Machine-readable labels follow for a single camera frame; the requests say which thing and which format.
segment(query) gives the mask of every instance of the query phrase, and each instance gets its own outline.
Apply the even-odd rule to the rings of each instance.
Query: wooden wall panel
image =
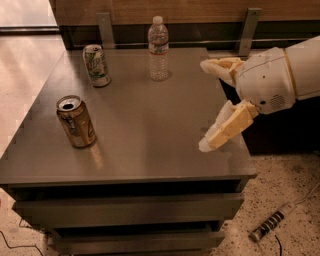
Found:
[[[96,25],[97,12],[110,12],[112,23],[242,22],[248,8],[262,8],[260,21],[320,20],[319,0],[50,0],[58,25]]]

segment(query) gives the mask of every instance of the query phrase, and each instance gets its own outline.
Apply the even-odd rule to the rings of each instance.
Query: cabinet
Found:
[[[14,210],[51,233],[61,255],[201,255],[256,176],[239,135],[202,153],[198,142],[226,98],[203,73],[203,48],[172,49],[170,78],[148,78],[146,50],[109,50],[112,82],[93,88],[81,52],[66,52],[0,161]],[[73,148],[56,102],[78,95],[98,140]]]

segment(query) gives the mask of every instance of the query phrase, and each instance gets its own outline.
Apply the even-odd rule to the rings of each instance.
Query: black cable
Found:
[[[7,247],[9,249],[18,249],[18,248],[36,248],[38,250],[38,252],[40,253],[41,256],[44,256],[42,254],[42,252],[40,251],[40,249],[36,246],[36,245],[19,245],[19,246],[10,246],[8,244],[8,241],[6,239],[6,237],[4,236],[3,232],[0,230],[0,234],[2,235],[3,239],[4,239],[4,242],[6,243]]]
[[[280,242],[280,239],[277,237],[277,235],[274,235],[278,241],[278,244],[279,244],[279,250],[280,250],[280,256],[282,256],[282,245],[281,245],[281,242]]]

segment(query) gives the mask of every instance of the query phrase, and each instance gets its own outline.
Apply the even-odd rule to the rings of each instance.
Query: table top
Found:
[[[215,180],[256,174],[242,136],[217,151],[198,142],[226,101],[205,74],[206,49],[170,49],[170,77],[148,77],[147,50],[107,50],[112,82],[90,85],[81,51],[65,52],[23,126],[0,160],[0,184],[91,184]],[[78,95],[97,134],[86,148],[71,146],[56,102]]]

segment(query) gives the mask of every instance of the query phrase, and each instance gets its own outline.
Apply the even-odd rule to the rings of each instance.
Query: white surface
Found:
[[[48,0],[1,0],[0,27],[57,25]]]
[[[0,157],[64,50],[55,35],[0,38]]]

